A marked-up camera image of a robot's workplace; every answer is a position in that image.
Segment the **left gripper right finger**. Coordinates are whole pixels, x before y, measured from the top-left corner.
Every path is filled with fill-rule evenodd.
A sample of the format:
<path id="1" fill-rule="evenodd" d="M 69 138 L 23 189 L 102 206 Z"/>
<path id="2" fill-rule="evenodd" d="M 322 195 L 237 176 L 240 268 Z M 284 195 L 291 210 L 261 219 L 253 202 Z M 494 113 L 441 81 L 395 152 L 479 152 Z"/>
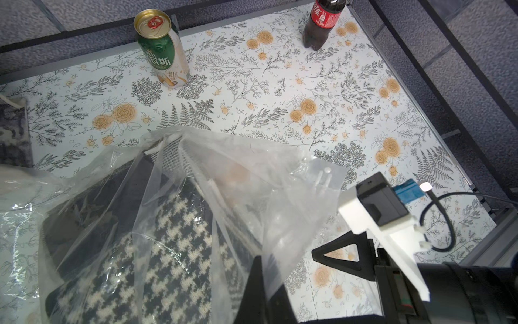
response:
<path id="1" fill-rule="evenodd" d="M 266 307 L 268 324 L 298 324 L 284 284 L 267 301 Z"/>

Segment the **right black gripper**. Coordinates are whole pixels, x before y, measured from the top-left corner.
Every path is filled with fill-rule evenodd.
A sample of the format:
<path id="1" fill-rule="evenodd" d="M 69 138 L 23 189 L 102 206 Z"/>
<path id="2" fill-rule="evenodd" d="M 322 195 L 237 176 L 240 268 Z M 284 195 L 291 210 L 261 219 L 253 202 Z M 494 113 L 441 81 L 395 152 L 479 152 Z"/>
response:
<path id="1" fill-rule="evenodd" d="M 348 232 L 312 250 L 315 262 L 376 282 L 381 315 L 329 323 L 516 323 L 517 269 L 421 263 L 430 290 L 424 301 L 388 253 L 366 234 Z"/>

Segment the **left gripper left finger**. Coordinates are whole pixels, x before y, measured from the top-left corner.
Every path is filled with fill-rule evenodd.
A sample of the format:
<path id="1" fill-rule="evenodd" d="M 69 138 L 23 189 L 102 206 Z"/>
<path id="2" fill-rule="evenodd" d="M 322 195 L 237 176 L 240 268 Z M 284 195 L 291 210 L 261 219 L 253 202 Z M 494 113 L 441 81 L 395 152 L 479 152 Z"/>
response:
<path id="1" fill-rule="evenodd" d="M 234 324 L 267 323 L 267 306 L 261 256 L 256 256 L 248 276 Z"/>

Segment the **clear plastic vacuum bag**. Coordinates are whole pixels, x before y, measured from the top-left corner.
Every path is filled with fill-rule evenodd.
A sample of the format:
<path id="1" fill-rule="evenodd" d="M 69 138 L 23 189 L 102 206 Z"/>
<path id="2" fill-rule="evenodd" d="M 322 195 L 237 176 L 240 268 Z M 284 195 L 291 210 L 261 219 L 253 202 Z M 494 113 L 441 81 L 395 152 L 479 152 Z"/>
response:
<path id="1" fill-rule="evenodd" d="M 174 127 L 75 176 L 1 166 L 2 323 L 232 323 L 272 301 L 349 168 L 320 151 Z"/>

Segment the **black white houndstooth scarf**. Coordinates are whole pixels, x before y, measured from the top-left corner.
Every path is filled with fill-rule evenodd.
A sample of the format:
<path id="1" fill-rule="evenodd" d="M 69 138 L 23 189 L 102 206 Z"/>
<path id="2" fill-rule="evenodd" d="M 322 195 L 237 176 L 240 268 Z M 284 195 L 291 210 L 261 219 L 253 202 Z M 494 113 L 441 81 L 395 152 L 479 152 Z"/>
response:
<path id="1" fill-rule="evenodd" d="M 209 323 L 213 243 L 223 266 L 230 312 L 237 313 L 258 240 L 213 211 L 195 179 L 172 180 L 140 155 L 52 208 L 41 243 L 51 323 Z"/>

